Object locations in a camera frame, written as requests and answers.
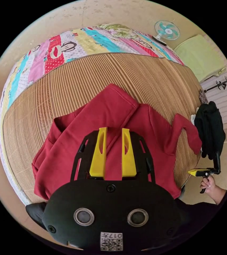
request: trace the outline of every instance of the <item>fan blade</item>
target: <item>fan blade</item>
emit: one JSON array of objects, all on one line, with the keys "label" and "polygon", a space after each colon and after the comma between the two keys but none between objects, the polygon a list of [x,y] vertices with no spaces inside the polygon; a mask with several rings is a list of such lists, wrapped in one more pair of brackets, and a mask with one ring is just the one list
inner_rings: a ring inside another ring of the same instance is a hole
[{"label": "fan blade", "polygon": [[166,27],[165,27],[162,23],[159,23],[159,26],[160,26],[160,28],[162,28],[163,30],[166,29]]},{"label": "fan blade", "polygon": [[169,24],[169,25],[166,26],[166,28],[171,28],[171,27],[174,27],[174,25],[173,24]]},{"label": "fan blade", "polygon": [[173,38],[173,34],[170,34],[167,36],[167,39],[172,39]]},{"label": "fan blade", "polygon": [[174,34],[175,34],[176,36],[178,36],[178,32],[177,32],[176,30],[172,29],[172,31],[174,32]]},{"label": "fan blade", "polygon": [[166,32],[165,32],[165,30],[159,30],[159,29],[158,29],[158,34],[159,34],[159,35],[166,35]]}]

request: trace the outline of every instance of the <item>qr code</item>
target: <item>qr code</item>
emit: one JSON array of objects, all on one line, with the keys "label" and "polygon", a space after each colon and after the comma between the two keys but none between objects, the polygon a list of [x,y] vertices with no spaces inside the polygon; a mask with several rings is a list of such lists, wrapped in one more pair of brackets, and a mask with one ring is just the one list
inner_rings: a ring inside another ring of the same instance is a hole
[{"label": "qr code", "polygon": [[101,232],[100,249],[103,251],[122,251],[123,250],[122,233]]}]

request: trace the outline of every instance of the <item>green towel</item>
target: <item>green towel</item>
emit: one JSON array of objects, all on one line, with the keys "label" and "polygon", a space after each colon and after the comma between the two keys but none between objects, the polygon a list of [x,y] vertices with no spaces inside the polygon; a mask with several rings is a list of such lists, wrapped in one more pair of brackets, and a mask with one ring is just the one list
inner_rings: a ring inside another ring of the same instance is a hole
[{"label": "green towel", "polygon": [[224,68],[224,60],[202,35],[187,39],[174,51],[192,70],[199,82],[210,75],[219,75],[218,72]]}]

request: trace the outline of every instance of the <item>red hoodie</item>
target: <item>red hoodie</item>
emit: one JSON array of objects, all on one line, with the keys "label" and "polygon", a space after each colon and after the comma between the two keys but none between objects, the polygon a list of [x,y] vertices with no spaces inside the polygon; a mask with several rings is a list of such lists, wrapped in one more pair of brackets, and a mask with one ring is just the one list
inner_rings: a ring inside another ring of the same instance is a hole
[{"label": "red hoodie", "polygon": [[180,196],[174,180],[176,147],[182,128],[195,154],[202,142],[196,127],[176,114],[172,126],[152,107],[137,103],[120,87],[110,84],[88,104],[53,120],[49,134],[33,163],[34,193],[44,199],[70,181],[75,155],[83,138],[108,127],[105,180],[121,180],[122,128],[141,135],[150,150],[156,184],[173,198]]}]

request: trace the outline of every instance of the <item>bamboo mat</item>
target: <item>bamboo mat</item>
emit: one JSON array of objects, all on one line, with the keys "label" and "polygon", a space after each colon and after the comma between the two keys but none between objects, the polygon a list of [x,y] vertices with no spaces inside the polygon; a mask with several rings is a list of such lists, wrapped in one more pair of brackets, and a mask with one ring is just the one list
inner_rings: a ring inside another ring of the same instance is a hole
[{"label": "bamboo mat", "polygon": [[[51,71],[27,88],[12,104],[3,123],[8,160],[21,188],[32,203],[36,196],[31,162],[42,146],[52,120],[88,103],[109,83],[147,103],[168,122],[179,113],[190,119],[200,106],[201,86],[192,71],[166,59],[130,53],[90,55]],[[199,160],[183,130],[177,145],[175,180],[181,187],[188,170]]]}]

